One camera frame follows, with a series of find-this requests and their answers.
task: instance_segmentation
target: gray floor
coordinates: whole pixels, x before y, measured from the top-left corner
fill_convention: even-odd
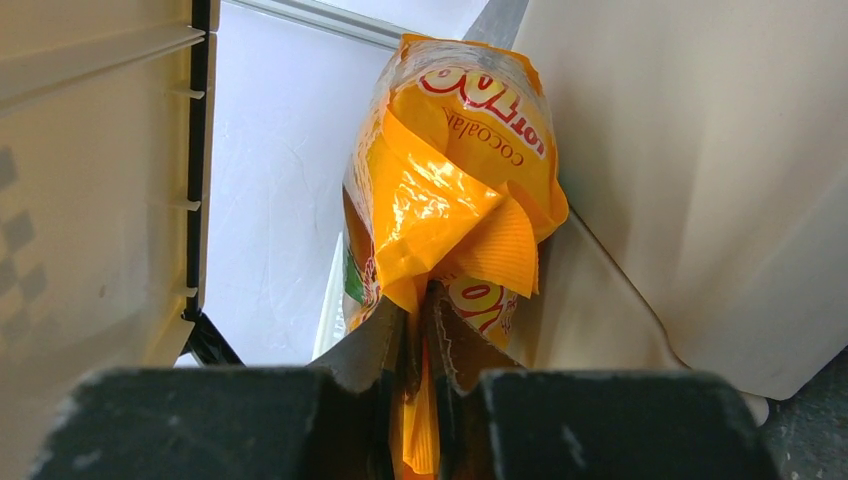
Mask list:
[[[783,478],[848,478],[848,349],[794,397],[772,403],[762,434]]]
[[[466,40],[511,48],[527,0],[490,0]],[[771,403],[761,429],[783,478],[848,479],[848,349],[793,398]]]

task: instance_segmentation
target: snack bag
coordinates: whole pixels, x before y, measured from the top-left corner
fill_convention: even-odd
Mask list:
[[[419,305],[442,281],[456,311],[506,348],[517,297],[538,291],[539,242],[568,215],[550,113],[529,61],[483,44],[405,35],[377,83],[343,188],[348,330],[385,295],[409,312],[420,387],[403,458],[438,469]]]

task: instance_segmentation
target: white panel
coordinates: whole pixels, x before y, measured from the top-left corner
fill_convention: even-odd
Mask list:
[[[204,310],[246,363],[306,363],[391,52],[227,3],[218,37]]]
[[[142,363],[178,320],[185,212],[168,200],[185,191],[188,100],[166,89],[186,58],[0,119],[0,478],[20,478],[80,375]]]
[[[848,3],[531,2],[515,48],[684,361],[785,398],[848,343]]]
[[[534,296],[516,310],[509,353],[533,368],[680,369],[653,312],[571,218],[542,245]]]

